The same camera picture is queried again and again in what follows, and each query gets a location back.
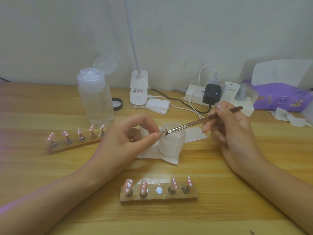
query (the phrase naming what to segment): purple tissue package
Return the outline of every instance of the purple tissue package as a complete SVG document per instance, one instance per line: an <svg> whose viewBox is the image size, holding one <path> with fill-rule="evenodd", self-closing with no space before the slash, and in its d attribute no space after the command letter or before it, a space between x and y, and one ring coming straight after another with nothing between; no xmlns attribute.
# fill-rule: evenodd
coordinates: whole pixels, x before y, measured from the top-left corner
<svg viewBox="0 0 313 235"><path fill-rule="evenodd" d="M251 80L243 82L251 85ZM276 110L279 107L287 111L299 112L303 111L313 98L310 91L285 83L269 83L252 87L260 94L253 104L255 109Z"/></svg>

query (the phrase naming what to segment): bottle pump top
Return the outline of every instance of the bottle pump top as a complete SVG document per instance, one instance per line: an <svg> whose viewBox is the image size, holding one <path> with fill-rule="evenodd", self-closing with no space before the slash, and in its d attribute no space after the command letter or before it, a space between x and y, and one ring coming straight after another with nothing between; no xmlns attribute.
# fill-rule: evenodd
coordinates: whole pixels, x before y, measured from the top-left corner
<svg viewBox="0 0 313 235"><path fill-rule="evenodd" d="M84 68L77 75L78 84L81 89L97 91L105 87L104 72L96 68Z"/></svg>

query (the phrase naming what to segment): person's left hand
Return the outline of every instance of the person's left hand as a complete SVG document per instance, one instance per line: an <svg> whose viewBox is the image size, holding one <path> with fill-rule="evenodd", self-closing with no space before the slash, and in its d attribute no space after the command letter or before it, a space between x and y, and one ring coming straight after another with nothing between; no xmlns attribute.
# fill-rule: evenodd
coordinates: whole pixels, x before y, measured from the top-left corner
<svg viewBox="0 0 313 235"><path fill-rule="evenodd" d="M133 128L138 125L148 130L147 137L142 139L139 129ZM158 125L147 113L124 118L108 127L86 166L104 185L161 137Z"/></svg>

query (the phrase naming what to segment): black ring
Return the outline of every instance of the black ring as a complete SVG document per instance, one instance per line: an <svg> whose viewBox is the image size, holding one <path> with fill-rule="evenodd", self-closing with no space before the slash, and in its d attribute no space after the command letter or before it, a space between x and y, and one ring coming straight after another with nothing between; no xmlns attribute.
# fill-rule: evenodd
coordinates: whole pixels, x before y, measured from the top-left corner
<svg viewBox="0 0 313 235"><path fill-rule="evenodd" d="M116 101L116 102L120 102L120 103L121 103L120 106L113 107L113 110L114 110L114 111L118 111L118 110L120 110L121 108L123 108L123 101L122 101L120 98L112 97L112 101Z"/></svg>

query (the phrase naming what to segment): hand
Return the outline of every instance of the hand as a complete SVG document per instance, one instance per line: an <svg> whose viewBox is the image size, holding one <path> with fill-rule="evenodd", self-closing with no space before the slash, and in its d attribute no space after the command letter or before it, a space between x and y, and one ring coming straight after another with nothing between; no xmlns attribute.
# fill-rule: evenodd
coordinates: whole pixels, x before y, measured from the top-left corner
<svg viewBox="0 0 313 235"><path fill-rule="evenodd" d="M265 158L261 154L248 118L240 111L232 113L235 106L229 102L217 103L210 114L219 118L203 125L204 133L211 131L211 138L221 146L222 154L230 168L241 177Z"/></svg>
<svg viewBox="0 0 313 235"><path fill-rule="evenodd" d="M147 137L142 139L139 129L133 128L138 125L148 130ZM161 137L158 125L147 113L124 118L108 127L86 166L92 169L94 176L104 185Z"/></svg>

